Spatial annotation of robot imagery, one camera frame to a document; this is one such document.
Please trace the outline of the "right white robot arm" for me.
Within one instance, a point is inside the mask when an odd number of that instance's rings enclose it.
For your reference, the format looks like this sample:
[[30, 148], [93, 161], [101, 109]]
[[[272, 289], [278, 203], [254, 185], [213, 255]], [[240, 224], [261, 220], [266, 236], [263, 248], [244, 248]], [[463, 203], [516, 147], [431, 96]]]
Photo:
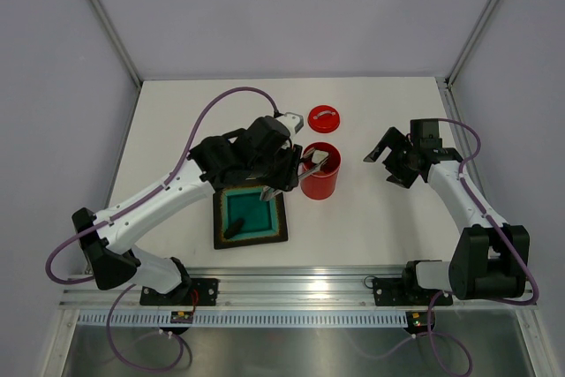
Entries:
[[414, 260], [406, 264], [403, 297], [420, 303], [432, 290], [460, 300], [487, 299], [507, 305], [537, 302], [539, 288], [528, 269], [530, 235], [510, 224], [471, 181], [469, 159], [444, 147], [439, 118], [410, 122], [402, 133], [390, 127], [365, 162], [383, 161], [387, 181], [405, 189], [422, 179], [441, 198], [460, 232], [451, 260]]

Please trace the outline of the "white sushi roll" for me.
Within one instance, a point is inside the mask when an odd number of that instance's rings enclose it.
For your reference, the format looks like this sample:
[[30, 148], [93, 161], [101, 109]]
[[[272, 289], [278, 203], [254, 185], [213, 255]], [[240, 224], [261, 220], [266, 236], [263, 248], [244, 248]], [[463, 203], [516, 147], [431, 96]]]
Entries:
[[328, 159], [328, 157], [329, 152], [315, 149], [311, 157], [311, 162], [314, 164], [322, 164]]

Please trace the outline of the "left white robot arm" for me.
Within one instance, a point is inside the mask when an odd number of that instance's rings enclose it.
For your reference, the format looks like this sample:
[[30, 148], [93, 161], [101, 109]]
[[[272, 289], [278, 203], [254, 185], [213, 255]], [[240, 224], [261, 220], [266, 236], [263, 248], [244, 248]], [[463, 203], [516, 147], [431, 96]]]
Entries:
[[137, 247], [150, 230], [191, 204], [221, 189], [252, 181], [267, 192], [298, 185], [302, 147], [293, 138], [304, 119], [287, 112], [255, 119], [237, 129], [203, 139], [183, 155], [178, 170], [120, 204], [96, 213], [81, 209], [89, 231], [80, 240], [99, 290], [138, 284], [160, 293], [172, 305], [189, 298], [191, 278], [176, 258], [160, 258]]

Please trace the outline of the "long metal tongs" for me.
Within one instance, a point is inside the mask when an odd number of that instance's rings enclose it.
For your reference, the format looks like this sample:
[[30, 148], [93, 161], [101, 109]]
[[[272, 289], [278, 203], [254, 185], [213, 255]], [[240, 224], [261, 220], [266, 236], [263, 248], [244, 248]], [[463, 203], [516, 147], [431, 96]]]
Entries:
[[314, 163], [312, 163], [312, 162], [311, 162], [311, 157], [312, 157], [313, 151], [314, 151], [315, 149], [318, 149], [318, 148], [312, 147], [312, 148], [307, 149], [307, 150], [306, 150], [306, 153], [305, 153], [305, 154], [303, 155], [303, 157], [301, 158], [301, 163], [300, 163], [300, 164], [305, 164], [305, 163], [307, 163], [307, 162], [310, 162], [313, 166], [310, 167], [308, 170], [306, 170], [306, 171], [304, 171], [304, 172], [301, 172], [301, 173], [298, 175], [299, 182], [301, 182], [302, 180], [304, 180], [304, 179], [307, 178], [307, 177], [310, 177], [312, 174], [314, 174], [314, 173], [320, 171], [321, 168], [322, 168], [322, 166], [328, 161], [328, 159], [327, 159], [327, 160], [326, 160], [324, 163], [322, 163], [322, 164], [314, 164]]

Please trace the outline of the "red cylindrical container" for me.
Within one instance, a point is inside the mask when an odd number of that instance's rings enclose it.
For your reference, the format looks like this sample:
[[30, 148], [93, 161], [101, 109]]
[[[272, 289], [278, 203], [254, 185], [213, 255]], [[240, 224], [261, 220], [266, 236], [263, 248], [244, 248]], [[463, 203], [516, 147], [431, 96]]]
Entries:
[[336, 147], [327, 142], [314, 142], [306, 151], [315, 149], [328, 153], [327, 160], [308, 177], [300, 182], [300, 187], [305, 196], [313, 200], [325, 200], [335, 191], [336, 180], [341, 166], [341, 154]]

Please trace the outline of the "red round lid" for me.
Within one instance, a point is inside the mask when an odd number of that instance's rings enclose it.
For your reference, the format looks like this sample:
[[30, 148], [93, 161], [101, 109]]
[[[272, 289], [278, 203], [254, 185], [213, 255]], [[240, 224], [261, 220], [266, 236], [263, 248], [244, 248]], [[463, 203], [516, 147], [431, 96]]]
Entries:
[[309, 112], [307, 123], [315, 132], [331, 133], [339, 127], [341, 118], [339, 112], [334, 107], [318, 105]]

